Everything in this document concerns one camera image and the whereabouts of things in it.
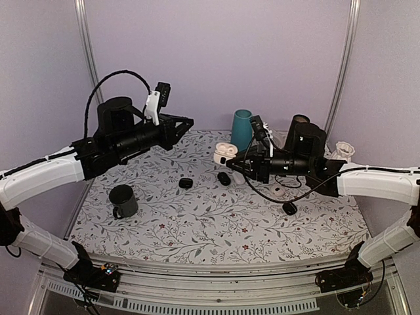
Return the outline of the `left aluminium frame post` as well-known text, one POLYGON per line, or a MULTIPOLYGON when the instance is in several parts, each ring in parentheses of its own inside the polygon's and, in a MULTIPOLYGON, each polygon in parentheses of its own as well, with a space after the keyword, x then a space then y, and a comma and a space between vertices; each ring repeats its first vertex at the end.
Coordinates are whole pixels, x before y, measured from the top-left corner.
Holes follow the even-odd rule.
POLYGON ((89 32, 89 24, 87 19, 86 3, 84 0, 75 0, 75 13, 81 44, 85 55, 89 78, 93 87, 100 81, 96 69, 95 56, 93 52, 93 45, 89 32))

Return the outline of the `white ribbed vase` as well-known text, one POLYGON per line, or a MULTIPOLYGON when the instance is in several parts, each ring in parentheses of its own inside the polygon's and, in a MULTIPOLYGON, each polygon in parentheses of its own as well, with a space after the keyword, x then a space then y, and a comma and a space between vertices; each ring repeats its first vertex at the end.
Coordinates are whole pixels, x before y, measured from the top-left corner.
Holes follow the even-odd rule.
POLYGON ((354 153, 355 149, 351 144, 339 141, 335 144, 335 150, 331 154, 331 159, 343 160, 350 163, 354 153))

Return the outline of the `black earbud case left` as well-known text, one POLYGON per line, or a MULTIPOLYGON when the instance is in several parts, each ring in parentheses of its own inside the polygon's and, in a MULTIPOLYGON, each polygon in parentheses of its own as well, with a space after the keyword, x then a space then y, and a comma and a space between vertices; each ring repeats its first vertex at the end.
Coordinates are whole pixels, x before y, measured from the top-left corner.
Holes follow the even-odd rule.
POLYGON ((194 184, 194 181, 190 178, 183 177, 179 180, 178 186, 183 189, 190 189, 194 184))

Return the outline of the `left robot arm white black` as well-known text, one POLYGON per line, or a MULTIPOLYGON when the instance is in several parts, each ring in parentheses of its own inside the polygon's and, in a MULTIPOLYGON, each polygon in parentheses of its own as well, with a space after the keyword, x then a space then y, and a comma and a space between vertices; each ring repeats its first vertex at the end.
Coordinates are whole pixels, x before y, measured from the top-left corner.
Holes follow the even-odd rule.
POLYGON ((98 272, 90 265, 84 248, 36 226, 20 213, 18 205, 53 188, 94 179, 154 146, 171 150, 194 125, 194 120, 160 113, 159 99, 160 94, 152 92, 141 112, 129 97, 111 98, 97 108, 98 129, 92 137, 1 172, 1 245, 25 249, 71 269, 82 284, 93 284, 98 272))

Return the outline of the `teal tall cup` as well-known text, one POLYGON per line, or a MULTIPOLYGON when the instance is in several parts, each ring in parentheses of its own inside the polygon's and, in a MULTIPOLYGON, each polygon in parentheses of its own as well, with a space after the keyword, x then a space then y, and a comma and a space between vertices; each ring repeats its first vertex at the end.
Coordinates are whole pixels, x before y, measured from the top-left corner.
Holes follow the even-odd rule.
POLYGON ((239 152, 245 150, 252 139, 251 117, 252 113, 249 110, 240 109, 234 112, 230 142, 239 152))

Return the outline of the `right aluminium frame post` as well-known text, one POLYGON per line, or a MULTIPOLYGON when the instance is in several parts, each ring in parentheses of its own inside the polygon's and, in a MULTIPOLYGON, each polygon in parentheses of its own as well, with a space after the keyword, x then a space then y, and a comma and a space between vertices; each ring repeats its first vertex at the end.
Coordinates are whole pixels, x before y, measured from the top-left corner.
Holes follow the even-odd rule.
POLYGON ((341 97, 342 97, 344 87, 345 87, 348 67, 350 64, 352 49, 354 46, 354 41, 356 38, 356 32, 357 32, 357 27, 358 27, 360 3, 361 3, 360 0, 350 1, 350 9, 348 13, 348 22, 347 22, 347 27, 346 27, 346 34, 345 34, 345 40, 344 40, 344 46, 343 46, 343 53, 341 57, 341 63, 339 66, 339 72, 338 72, 335 88, 333 91, 329 113, 327 115, 327 120, 324 127, 328 137, 331 136, 335 119, 339 111, 341 97))

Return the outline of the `aluminium frame post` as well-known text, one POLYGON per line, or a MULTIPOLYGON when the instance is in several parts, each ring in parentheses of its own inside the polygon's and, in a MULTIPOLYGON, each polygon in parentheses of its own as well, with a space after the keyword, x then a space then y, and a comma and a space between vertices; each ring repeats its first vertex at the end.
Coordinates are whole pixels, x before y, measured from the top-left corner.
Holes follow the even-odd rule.
POLYGON ((360 3, 361 3, 360 0, 350 1, 350 9, 348 13, 348 22, 347 22, 347 27, 346 27, 346 34, 345 34, 345 40, 344 40, 344 46, 343 46, 343 53, 341 57, 341 63, 339 66, 339 72, 338 72, 335 88, 333 91, 329 113, 327 115, 327 120, 324 127, 328 137, 331 136, 335 119, 339 111, 341 97, 342 97, 344 87, 345 87, 348 67, 350 64, 352 49, 354 46, 354 41, 356 38, 356 32, 357 32, 357 27, 358 27, 360 3))
POLYGON ((75 0, 75 13, 81 44, 85 55, 89 78, 93 87, 100 81, 96 69, 95 56, 93 52, 93 45, 89 32, 89 24, 87 19, 86 3, 84 0, 75 0))

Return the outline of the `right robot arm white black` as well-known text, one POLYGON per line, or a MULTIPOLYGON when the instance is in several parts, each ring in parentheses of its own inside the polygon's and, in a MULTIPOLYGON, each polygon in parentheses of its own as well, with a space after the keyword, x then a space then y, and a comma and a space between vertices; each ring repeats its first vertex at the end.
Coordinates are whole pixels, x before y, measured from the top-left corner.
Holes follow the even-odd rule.
POLYGON ((304 176, 313 192, 324 196, 366 196, 410 205, 402 218, 379 235, 352 250, 339 273, 345 286, 353 286, 379 261, 419 241, 419 169, 358 165, 324 156, 326 132, 301 117, 293 121, 282 149, 268 146, 262 123, 251 125, 257 145, 237 153, 226 166, 245 180, 268 183, 272 175, 304 176))

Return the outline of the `white closed earbud case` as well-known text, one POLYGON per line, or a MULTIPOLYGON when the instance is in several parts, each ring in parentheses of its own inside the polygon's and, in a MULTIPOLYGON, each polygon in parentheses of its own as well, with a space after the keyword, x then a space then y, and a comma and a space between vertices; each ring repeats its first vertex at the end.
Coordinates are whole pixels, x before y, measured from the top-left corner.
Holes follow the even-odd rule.
POLYGON ((234 179, 235 183, 238 185, 245 184, 245 179, 241 173, 234 172, 232 174, 232 178, 234 179))

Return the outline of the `aluminium front rail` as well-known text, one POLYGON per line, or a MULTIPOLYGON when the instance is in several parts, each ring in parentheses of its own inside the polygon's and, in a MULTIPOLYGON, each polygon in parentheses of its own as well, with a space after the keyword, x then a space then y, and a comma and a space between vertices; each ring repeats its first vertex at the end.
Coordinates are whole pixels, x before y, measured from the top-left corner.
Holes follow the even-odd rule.
POLYGON ((95 291, 99 314, 411 314, 392 259, 377 264, 364 306, 351 306, 356 287, 324 293, 317 273, 339 268, 337 255, 290 262, 177 264, 92 255, 117 264, 115 293, 95 291))

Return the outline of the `black earbud case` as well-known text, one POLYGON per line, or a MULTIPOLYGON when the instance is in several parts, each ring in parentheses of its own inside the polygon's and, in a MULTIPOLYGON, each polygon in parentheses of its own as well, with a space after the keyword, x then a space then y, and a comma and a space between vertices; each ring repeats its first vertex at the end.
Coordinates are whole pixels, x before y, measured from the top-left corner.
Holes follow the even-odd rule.
POLYGON ((219 172, 217 179, 223 186, 229 186, 231 184, 230 177, 225 172, 219 172))
POLYGON ((297 206, 293 202, 284 203, 282 205, 282 209, 289 216, 295 215, 297 213, 297 206))
POLYGON ((194 181, 190 178, 183 177, 179 180, 178 186, 183 189, 190 189, 194 184, 194 181))

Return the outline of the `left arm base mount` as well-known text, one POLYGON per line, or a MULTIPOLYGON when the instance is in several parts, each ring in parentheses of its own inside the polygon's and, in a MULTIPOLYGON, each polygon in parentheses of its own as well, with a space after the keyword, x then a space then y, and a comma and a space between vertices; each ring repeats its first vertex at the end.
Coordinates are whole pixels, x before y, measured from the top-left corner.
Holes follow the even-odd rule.
POLYGON ((88 288, 115 293, 121 278, 118 266, 106 263, 95 267, 81 244, 72 241, 72 245, 77 251, 78 261, 73 267, 65 270, 63 279, 88 288))

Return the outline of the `black tall cup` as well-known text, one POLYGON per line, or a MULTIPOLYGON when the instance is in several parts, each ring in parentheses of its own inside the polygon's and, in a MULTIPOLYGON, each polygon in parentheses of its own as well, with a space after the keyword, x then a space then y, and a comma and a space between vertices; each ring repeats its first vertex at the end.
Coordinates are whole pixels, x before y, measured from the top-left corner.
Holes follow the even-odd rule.
POLYGON ((287 138, 285 140, 285 144, 283 147, 284 150, 290 152, 293 149, 293 142, 295 138, 295 128, 296 128, 296 125, 299 123, 310 123, 310 118, 302 114, 296 114, 293 116, 288 133, 287 133, 287 138))

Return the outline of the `white earbud case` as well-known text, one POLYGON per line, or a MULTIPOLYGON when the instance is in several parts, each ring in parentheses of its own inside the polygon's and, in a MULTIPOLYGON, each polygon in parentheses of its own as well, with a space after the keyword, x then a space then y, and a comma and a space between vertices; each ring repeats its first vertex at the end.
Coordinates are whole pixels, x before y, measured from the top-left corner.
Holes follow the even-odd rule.
POLYGON ((241 173, 234 172, 232 174, 232 178, 234 179, 235 183, 238 185, 245 184, 245 179, 241 173))
POLYGON ((285 190, 281 185, 275 184, 270 187, 270 193, 274 197, 282 197, 285 194, 285 190))
POLYGON ((213 160, 219 165, 225 165, 228 160, 235 158, 237 153, 238 148, 234 144, 219 142, 216 144, 213 160))

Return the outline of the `black earbud case right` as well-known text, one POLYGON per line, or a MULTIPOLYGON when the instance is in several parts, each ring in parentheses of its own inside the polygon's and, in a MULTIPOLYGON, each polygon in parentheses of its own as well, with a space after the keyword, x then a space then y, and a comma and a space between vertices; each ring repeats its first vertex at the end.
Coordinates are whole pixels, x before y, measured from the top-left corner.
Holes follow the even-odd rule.
POLYGON ((282 209, 289 216, 295 215, 297 213, 297 206, 293 202, 284 203, 282 205, 282 209))

